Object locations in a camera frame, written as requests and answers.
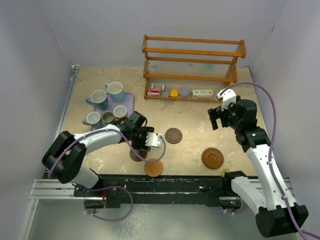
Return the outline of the dark brown coaster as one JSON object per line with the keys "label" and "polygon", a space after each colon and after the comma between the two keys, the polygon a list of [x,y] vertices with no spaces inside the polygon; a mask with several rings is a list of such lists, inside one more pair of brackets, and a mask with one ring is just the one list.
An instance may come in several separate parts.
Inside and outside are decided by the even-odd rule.
{"label": "dark brown coaster", "polygon": [[147,151],[143,151],[143,150],[130,150],[129,151],[129,156],[130,158],[135,161],[135,162],[141,162],[144,159],[146,159],[146,157],[148,156],[148,152]]}

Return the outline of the dark walnut coaster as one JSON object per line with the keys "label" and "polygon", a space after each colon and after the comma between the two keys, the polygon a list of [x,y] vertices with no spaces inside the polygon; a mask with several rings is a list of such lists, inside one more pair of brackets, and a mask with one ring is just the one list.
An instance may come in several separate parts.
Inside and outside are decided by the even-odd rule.
{"label": "dark walnut coaster", "polygon": [[165,132],[165,139],[170,144],[177,144],[183,138],[182,132],[178,128],[169,128]]}

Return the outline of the orange terracotta coaster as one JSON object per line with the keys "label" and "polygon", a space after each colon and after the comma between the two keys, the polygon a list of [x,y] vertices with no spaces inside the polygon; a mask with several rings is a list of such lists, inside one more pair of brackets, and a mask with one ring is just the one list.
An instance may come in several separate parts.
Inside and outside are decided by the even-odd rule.
{"label": "orange terracotta coaster", "polygon": [[149,161],[144,165],[145,173],[153,178],[160,176],[164,169],[163,163],[160,160],[156,161],[155,158],[151,158]]}

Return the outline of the ringed brown wooden coaster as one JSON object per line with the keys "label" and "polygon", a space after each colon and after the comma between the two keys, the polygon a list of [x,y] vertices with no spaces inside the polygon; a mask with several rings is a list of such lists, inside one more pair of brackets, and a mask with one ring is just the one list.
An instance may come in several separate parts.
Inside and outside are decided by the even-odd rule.
{"label": "ringed brown wooden coaster", "polygon": [[223,165],[224,156],[219,149],[208,147],[202,152],[201,161],[207,168],[216,170]]}

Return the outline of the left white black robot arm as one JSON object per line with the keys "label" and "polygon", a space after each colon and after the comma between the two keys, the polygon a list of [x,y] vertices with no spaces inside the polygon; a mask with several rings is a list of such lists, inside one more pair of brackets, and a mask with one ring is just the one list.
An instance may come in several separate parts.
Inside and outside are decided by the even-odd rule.
{"label": "left white black robot arm", "polygon": [[42,164],[49,170],[48,178],[57,178],[62,184],[81,185],[91,196],[98,196],[103,184],[97,173],[82,166],[85,156],[126,140],[138,151],[162,147],[161,135],[154,133],[153,127],[145,126],[145,122],[146,117],[134,111],[128,118],[87,133],[61,132],[42,158]]}

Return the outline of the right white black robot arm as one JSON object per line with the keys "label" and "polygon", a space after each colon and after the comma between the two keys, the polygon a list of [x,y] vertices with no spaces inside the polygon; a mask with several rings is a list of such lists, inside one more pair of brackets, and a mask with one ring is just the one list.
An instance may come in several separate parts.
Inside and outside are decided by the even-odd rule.
{"label": "right white black robot arm", "polygon": [[222,190],[228,196],[237,194],[255,214],[260,234],[275,237],[296,233],[306,221],[309,212],[298,205],[278,169],[271,141],[266,131],[257,125],[257,105],[248,99],[236,100],[226,108],[218,106],[208,111],[212,128],[217,120],[224,128],[234,130],[236,141],[251,161],[262,190],[254,187],[242,171],[227,172]]}

